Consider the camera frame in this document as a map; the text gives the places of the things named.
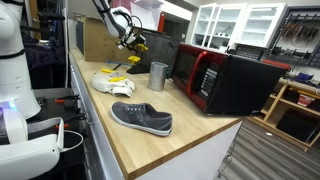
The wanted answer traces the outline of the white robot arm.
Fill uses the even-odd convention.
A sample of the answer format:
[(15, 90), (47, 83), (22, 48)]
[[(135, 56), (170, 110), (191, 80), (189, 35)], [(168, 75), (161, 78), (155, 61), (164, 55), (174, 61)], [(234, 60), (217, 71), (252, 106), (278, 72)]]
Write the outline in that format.
[(134, 31), (131, 13), (125, 7), (112, 8), (108, 0), (92, 1), (109, 34), (118, 39), (116, 45), (119, 49), (135, 51), (136, 45), (146, 44), (146, 39)]

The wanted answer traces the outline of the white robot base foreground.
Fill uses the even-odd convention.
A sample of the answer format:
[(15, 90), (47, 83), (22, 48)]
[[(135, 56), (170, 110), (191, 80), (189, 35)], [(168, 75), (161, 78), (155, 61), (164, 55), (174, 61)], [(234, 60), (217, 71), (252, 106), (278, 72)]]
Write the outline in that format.
[(57, 165), (68, 149), (64, 120), (29, 124), (41, 107), (31, 87), (20, 22), (24, 0), (0, 0), (1, 180), (30, 180)]

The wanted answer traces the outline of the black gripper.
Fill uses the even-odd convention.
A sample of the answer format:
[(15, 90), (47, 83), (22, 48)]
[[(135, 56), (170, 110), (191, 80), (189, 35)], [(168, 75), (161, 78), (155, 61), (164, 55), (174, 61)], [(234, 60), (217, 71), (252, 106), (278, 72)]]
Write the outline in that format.
[(130, 51), (135, 51), (135, 46), (145, 44), (145, 38), (140, 32), (135, 33), (132, 29), (120, 29), (118, 31), (119, 41), (116, 43), (119, 49), (127, 48)]

